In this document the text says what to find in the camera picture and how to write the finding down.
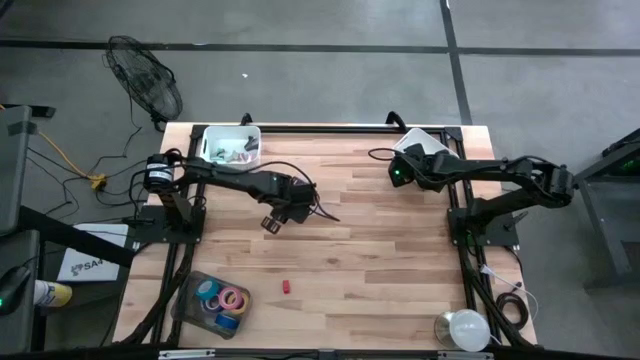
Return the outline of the white plastic bin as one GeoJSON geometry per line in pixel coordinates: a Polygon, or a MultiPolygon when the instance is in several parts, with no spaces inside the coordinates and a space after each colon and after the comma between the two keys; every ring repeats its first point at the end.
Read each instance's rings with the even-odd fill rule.
{"type": "Polygon", "coordinates": [[[203,133],[202,148],[200,157],[207,162],[228,166],[237,170],[247,170],[261,164],[262,139],[261,130],[256,126],[208,126],[203,133]],[[260,139],[260,149],[258,152],[246,152],[244,145],[249,136],[260,139]],[[230,159],[226,162],[212,161],[210,154],[212,150],[224,148],[230,154],[230,159]],[[248,163],[235,162],[234,159],[239,153],[249,153],[251,161],[248,163]]]}
{"type": "Polygon", "coordinates": [[[451,156],[458,158],[458,155],[447,146],[442,144],[437,138],[418,128],[411,129],[393,147],[393,157],[399,153],[405,154],[405,149],[410,145],[422,144],[426,154],[445,151],[451,156]]]}

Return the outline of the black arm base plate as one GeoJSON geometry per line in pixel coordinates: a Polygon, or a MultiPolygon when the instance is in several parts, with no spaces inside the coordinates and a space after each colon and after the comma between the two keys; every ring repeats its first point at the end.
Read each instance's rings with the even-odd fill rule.
{"type": "Polygon", "coordinates": [[[183,215],[177,208],[161,205],[144,206],[134,226],[135,237],[141,243],[196,244],[201,241],[205,207],[191,206],[183,215]]]}
{"type": "Polygon", "coordinates": [[[464,222],[466,208],[449,209],[447,220],[454,246],[499,246],[519,248],[516,218],[512,214],[493,219],[484,232],[472,230],[464,222]]]}

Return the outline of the black floor fan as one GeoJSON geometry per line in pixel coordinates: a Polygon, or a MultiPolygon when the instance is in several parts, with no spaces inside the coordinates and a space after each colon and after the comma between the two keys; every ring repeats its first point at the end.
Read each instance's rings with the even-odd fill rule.
{"type": "Polygon", "coordinates": [[[108,67],[133,102],[145,110],[158,132],[183,111],[175,73],[141,42],[126,35],[108,39],[108,67]]]}

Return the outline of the grey desk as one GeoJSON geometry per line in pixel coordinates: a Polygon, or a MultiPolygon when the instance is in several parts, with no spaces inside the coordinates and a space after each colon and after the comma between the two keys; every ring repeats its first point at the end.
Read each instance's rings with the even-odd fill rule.
{"type": "Polygon", "coordinates": [[[21,353],[31,348],[34,316],[34,283],[40,257],[39,233],[28,230],[0,237],[0,277],[14,266],[31,270],[20,306],[11,314],[0,316],[0,355],[21,353]]]}
{"type": "Polygon", "coordinates": [[[0,236],[11,233],[18,224],[32,128],[29,107],[0,110],[0,236]]]}

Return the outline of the black side stand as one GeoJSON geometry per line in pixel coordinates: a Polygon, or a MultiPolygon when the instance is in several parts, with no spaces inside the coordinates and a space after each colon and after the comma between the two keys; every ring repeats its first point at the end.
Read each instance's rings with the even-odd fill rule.
{"type": "Polygon", "coordinates": [[[572,172],[607,263],[584,289],[640,287],[640,127],[572,172]]]}

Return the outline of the black diagonal stand beam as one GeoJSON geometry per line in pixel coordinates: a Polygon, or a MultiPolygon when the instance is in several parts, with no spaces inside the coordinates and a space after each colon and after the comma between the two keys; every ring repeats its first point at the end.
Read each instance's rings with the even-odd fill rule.
{"type": "Polygon", "coordinates": [[[131,266],[136,255],[132,250],[78,230],[26,206],[20,207],[18,227],[21,230],[38,231],[44,241],[72,248],[125,268],[131,266]]]}

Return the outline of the clear grey plastic bin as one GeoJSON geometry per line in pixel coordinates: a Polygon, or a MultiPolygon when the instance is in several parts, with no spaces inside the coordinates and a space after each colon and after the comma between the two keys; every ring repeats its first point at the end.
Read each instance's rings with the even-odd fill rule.
{"type": "Polygon", "coordinates": [[[177,299],[171,309],[171,316],[176,321],[186,322],[188,324],[204,329],[210,333],[216,334],[225,340],[230,340],[240,329],[243,323],[243,319],[246,317],[249,309],[251,308],[251,304],[252,296],[247,288],[228,282],[221,278],[214,277],[213,275],[209,275],[200,271],[193,271],[187,276],[185,282],[179,289],[177,299]],[[202,310],[201,300],[195,295],[195,291],[197,286],[206,279],[216,280],[220,285],[220,291],[225,287],[235,287],[249,296],[250,303],[244,314],[234,315],[231,313],[231,310],[226,310],[224,308],[221,311],[222,313],[233,316],[239,320],[239,326],[235,331],[228,331],[215,324],[214,320],[218,313],[207,314],[202,310]]]}

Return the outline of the yellow spray can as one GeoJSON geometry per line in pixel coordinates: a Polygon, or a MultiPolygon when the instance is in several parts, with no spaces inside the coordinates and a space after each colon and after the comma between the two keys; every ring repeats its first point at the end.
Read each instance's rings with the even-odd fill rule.
{"type": "Polygon", "coordinates": [[[33,305],[39,307],[64,307],[72,298],[73,290],[70,286],[43,280],[34,283],[33,305]]]}

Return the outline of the white cardboard box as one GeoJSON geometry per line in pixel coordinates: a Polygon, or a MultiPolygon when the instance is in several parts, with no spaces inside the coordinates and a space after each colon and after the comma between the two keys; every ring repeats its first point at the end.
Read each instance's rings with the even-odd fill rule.
{"type": "MultiPolygon", "coordinates": [[[[125,224],[91,224],[75,225],[78,230],[96,235],[120,247],[124,247],[129,226],[125,224]]],[[[117,279],[120,267],[97,257],[67,249],[56,278],[57,282],[109,282],[117,279]]]]}

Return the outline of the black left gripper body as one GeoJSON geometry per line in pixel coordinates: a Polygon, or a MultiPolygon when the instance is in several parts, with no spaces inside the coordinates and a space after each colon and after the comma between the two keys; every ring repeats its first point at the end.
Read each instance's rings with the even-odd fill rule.
{"type": "Polygon", "coordinates": [[[283,183],[277,185],[271,192],[258,197],[259,203],[264,203],[272,207],[269,216],[266,216],[261,226],[271,234],[277,234],[283,224],[290,219],[288,217],[289,205],[303,202],[304,205],[313,201],[316,204],[316,192],[311,184],[283,183]]]}

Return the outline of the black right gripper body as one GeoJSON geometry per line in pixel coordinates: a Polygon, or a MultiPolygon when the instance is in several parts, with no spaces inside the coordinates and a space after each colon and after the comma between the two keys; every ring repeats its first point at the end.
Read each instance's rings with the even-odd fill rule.
{"type": "Polygon", "coordinates": [[[415,175],[437,174],[436,161],[439,152],[426,154],[422,144],[414,144],[405,149],[405,155],[408,157],[409,168],[415,175]]]}

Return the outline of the pink tape roll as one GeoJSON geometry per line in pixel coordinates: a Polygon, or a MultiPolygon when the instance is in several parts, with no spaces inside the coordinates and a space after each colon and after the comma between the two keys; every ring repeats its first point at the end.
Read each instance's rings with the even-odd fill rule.
{"type": "Polygon", "coordinates": [[[225,287],[218,294],[219,304],[226,310],[235,310],[244,304],[242,292],[235,287],[225,287]]]}

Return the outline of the light blue tape roll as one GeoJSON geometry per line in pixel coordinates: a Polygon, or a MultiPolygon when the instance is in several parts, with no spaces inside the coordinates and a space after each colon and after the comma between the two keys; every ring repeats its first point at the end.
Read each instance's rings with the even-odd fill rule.
{"type": "Polygon", "coordinates": [[[220,285],[216,280],[203,280],[196,288],[195,295],[201,301],[209,301],[218,295],[220,285]]]}

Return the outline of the silver frame bracket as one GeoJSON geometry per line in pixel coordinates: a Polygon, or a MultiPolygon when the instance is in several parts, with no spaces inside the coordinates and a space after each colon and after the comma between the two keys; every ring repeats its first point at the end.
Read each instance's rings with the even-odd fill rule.
{"type": "Polygon", "coordinates": [[[439,351],[437,360],[495,360],[489,352],[439,351]]]}
{"type": "Polygon", "coordinates": [[[212,360],[215,357],[215,349],[172,349],[158,354],[158,360],[212,360]]]}

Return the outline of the dark blue tape roll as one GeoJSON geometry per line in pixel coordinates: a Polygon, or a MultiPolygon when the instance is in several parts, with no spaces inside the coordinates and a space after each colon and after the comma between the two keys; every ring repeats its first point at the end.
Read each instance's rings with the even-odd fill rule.
{"type": "Polygon", "coordinates": [[[239,320],[225,313],[218,313],[214,320],[215,324],[228,331],[235,331],[239,326],[239,320]]]}

